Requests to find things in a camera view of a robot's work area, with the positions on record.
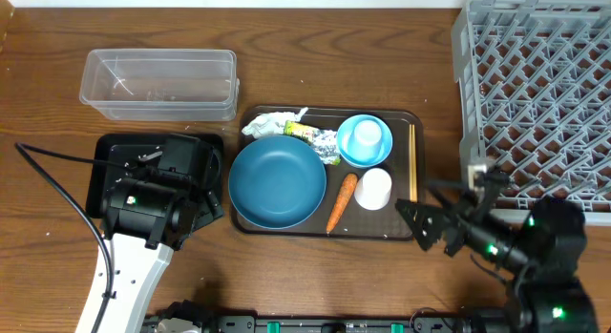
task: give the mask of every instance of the gray dish rack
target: gray dish rack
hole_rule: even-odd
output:
[[[512,179],[500,218],[553,196],[611,225],[611,1],[470,0],[452,41],[463,179],[488,157]]]

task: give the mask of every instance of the white cup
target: white cup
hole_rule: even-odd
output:
[[[356,183],[354,199],[367,210],[379,210],[389,203],[391,187],[389,173],[381,168],[373,168],[365,172]]]
[[[372,119],[356,124],[348,138],[348,155],[357,162],[368,162],[380,154],[382,129]]]

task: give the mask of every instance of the wooden table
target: wooden table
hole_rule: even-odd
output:
[[[389,108],[425,127],[428,177],[458,179],[461,112],[450,29],[458,10],[17,9],[0,54],[0,331],[74,331],[95,268],[91,232],[15,152],[23,141],[92,157],[115,132],[222,136],[228,169],[238,122],[257,104]],[[229,49],[241,93],[231,122],[111,121],[78,100],[97,48]],[[84,203],[91,168],[38,157]],[[225,191],[223,208],[231,205]],[[589,228],[579,275],[600,328],[611,324],[611,230]],[[246,236],[229,218],[176,253],[149,313],[182,300],[262,315],[406,316],[501,305],[503,288],[442,246]]]

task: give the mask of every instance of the clear plastic container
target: clear plastic container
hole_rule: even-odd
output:
[[[115,120],[227,121],[239,86],[231,51],[94,50],[80,101]]]

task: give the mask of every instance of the carrot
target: carrot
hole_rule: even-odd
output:
[[[348,174],[344,178],[344,182],[340,188],[340,193],[337,194],[335,205],[333,205],[333,210],[331,210],[331,216],[328,218],[327,234],[331,233],[333,228],[335,228],[335,225],[337,225],[337,222],[340,221],[342,214],[344,214],[344,210],[348,206],[348,202],[354,193],[354,189],[356,189],[357,181],[358,179],[355,174]]]

